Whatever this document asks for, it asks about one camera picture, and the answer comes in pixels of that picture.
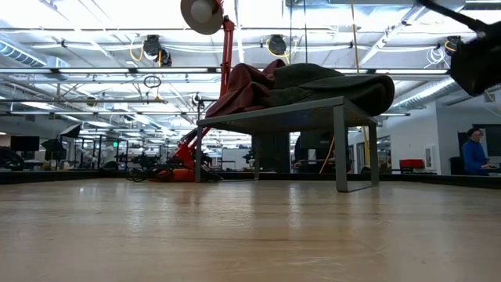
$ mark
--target desk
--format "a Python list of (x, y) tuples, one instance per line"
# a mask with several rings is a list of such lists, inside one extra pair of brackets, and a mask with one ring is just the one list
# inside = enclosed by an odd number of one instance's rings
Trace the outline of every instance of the desk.
[[(317, 101), (295, 103), (282, 107), (255, 110), (247, 113), (230, 114), (222, 117), (211, 117), (196, 123), (196, 181), (200, 182), (202, 159), (202, 131), (204, 128), (215, 128), (252, 135), (255, 147), (259, 147), (256, 136), (274, 132), (300, 132), (316, 129), (333, 128), (336, 136), (336, 189), (338, 192), (352, 192), (348, 188), (346, 151), (347, 127), (368, 126), (370, 150), (371, 185), (379, 183), (377, 163), (376, 126), (377, 120), (368, 116), (344, 97), (321, 99)], [(259, 150), (255, 152), (254, 166), (259, 168)], [(254, 170), (254, 179), (259, 179), (259, 170)]]

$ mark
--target fabric pile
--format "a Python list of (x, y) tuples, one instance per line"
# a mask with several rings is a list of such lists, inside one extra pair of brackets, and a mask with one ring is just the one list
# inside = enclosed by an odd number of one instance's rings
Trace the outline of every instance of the fabric pile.
[(344, 96), (377, 116), (393, 103), (395, 85), (386, 75), (345, 76), (313, 63), (286, 66), (275, 60), (263, 71), (244, 63), (229, 75), (228, 89), (206, 118)]

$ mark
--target metal frame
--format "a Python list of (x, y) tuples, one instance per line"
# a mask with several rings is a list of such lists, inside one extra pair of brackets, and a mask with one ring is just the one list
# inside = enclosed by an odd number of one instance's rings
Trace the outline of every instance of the metal frame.
[[(377, 120), (373, 117), (368, 116), (363, 110), (360, 110), (356, 105), (351, 103), (349, 100), (346, 100), (344, 97), (330, 98), (330, 99), (322, 99), (312, 102), (306, 103), (297, 103), (283, 107), (274, 107), (264, 110), (256, 110), (248, 113), (241, 114), (231, 114), (223, 117), (213, 117), (204, 119), (197, 122), (197, 138), (196, 141), (196, 165), (195, 165), (195, 173), (196, 173), (196, 181), (200, 182), (200, 173), (201, 173), (201, 158), (202, 158), (202, 131), (205, 127), (211, 127), (216, 129), (224, 129), (233, 132), (240, 132), (251, 134), (253, 136), (253, 143), (255, 152), (255, 161), (254, 161), (254, 179), (259, 180), (259, 141), (258, 138), (255, 138), (261, 134), (266, 132), (270, 132), (270, 129), (277, 132), (296, 132), (301, 131), (305, 128), (326, 128), (325, 126), (319, 127), (320, 125), (309, 124), (308, 114), (315, 114), (315, 110), (318, 109), (332, 109), (332, 123), (330, 125), (333, 126), (335, 139), (335, 158), (336, 158), (336, 189), (338, 192), (353, 192), (360, 189), (369, 188), (371, 186), (377, 186), (379, 184), (379, 167), (377, 163)], [(303, 127), (290, 128), (259, 128), (252, 127), (253, 119), (255, 118), (263, 118), (267, 119), (279, 118), (281, 114), (290, 114), (292, 112), (305, 113)], [(236, 121), (248, 121), (248, 126), (242, 126), (242, 123), (237, 123)], [(369, 153), (370, 153), (370, 171), (371, 171), (371, 183), (369, 186), (356, 187), (354, 189), (350, 189), (348, 185), (348, 177), (347, 177), (347, 160), (346, 160), (346, 151), (348, 149), (348, 132), (346, 128), (348, 126), (357, 126), (364, 125), (369, 126)]]

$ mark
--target ceiling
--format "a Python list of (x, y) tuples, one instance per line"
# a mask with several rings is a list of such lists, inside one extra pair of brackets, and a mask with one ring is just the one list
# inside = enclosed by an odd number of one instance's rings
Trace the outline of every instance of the ceiling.
[[(68, 67), (155, 67), (146, 57), (133, 60), (130, 52), (139, 56), (142, 40), (148, 34), (158, 34), (162, 46), (171, 54), (173, 67), (218, 67), (222, 61), (223, 31), (207, 36), (190, 30), (180, 13), (180, 0), (56, 0), (48, 5), (43, 1), (2, 2), (0, 42), (8, 41), (41, 60), (59, 58)], [(266, 66), (277, 59), (267, 50), (266, 40), (272, 34), (281, 34), (291, 52), (291, 63), (308, 61), (324, 67), (355, 67), (355, 49), (350, 48), (354, 41), (350, 1), (292, 2), (291, 7), (290, 0), (224, 1), (225, 14), (237, 24), (232, 65)], [(466, 1), (461, 13), (492, 23), (501, 19), (499, 7), (500, 1)], [(406, 25), (402, 25), (403, 20), (407, 20)], [(355, 22), (357, 55), (362, 68), (447, 69), (449, 58), (443, 47), (434, 50), (437, 44), (443, 45), (449, 35), (461, 35), (463, 40), (474, 37), (472, 31), (454, 20), (426, 9), (413, 8), (412, 0), (355, 1)], [(293, 42), (292, 50), (289, 50), (290, 42)], [(0, 56), (0, 67), (27, 66)], [(41, 75), (9, 77), (39, 89), (42, 94), (36, 97), (41, 99), (57, 92), (57, 84)], [(150, 99), (158, 95), (168, 103), (129, 103), (121, 107), (177, 114), (152, 115), (146, 121), (125, 121), (122, 117), (111, 117), (109, 121), (113, 119), (112, 124), (124, 128), (130, 128), (131, 123), (138, 123), (139, 128), (142, 124), (151, 129), (167, 128), (177, 132), (177, 136), (194, 126), (196, 116), (187, 118), (178, 113), (196, 111), (191, 104), (196, 93), (205, 99), (219, 97), (219, 74), (190, 74), (189, 79), (186, 74), (164, 74), (162, 85), (152, 90), (141, 83), (142, 78), (74, 74), (66, 81), (58, 81), (59, 93), (65, 93), (65, 99), (89, 96), (141, 99), (150, 91)], [(426, 77), (399, 78), (395, 80), (397, 96), (426, 82)], [(27, 104), (17, 107), (19, 110), (43, 110)], [(113, 109), (103, 104), (98, 107), (101, 108), (89, 109), (85, 104), (68, 103), (64, 110)], [(249, 140), (242, 136), (232, 138), (222, 140)]]

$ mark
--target lamp shade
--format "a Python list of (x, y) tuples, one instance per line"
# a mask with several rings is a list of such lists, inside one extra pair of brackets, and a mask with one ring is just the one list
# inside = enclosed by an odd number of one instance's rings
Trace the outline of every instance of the lamp shade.
[(222, 9), (215, 0), (181, 0), (181, 14), (194, 31), (211, 35), (221, 28)]

